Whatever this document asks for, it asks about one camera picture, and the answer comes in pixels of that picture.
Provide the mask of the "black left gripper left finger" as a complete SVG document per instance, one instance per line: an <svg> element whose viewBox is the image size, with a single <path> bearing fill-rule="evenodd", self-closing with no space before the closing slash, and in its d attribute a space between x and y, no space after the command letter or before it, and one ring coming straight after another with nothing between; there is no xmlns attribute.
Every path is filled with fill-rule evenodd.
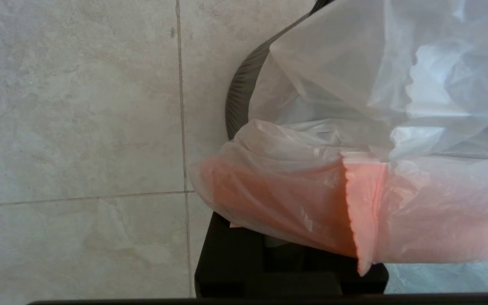
<svg viewBox="0 0 488 305"><path fill-rule="evenodd" d="M231 228L213 212L194 274L198 298L244 297L246 283L263 273L263 235Z"/></svg>

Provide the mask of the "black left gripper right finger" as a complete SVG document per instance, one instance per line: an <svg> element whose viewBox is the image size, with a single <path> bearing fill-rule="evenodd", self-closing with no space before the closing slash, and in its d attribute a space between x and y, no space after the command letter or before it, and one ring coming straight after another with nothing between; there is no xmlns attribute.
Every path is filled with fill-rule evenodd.
<svg viewBox="0 0 488 305"><path fill-rule="evenodd" d="M389 280L384 264L361 276L357 258L273 237L265 238L265 271L279 279L287 295L307 297L384 294Z"/></svg>

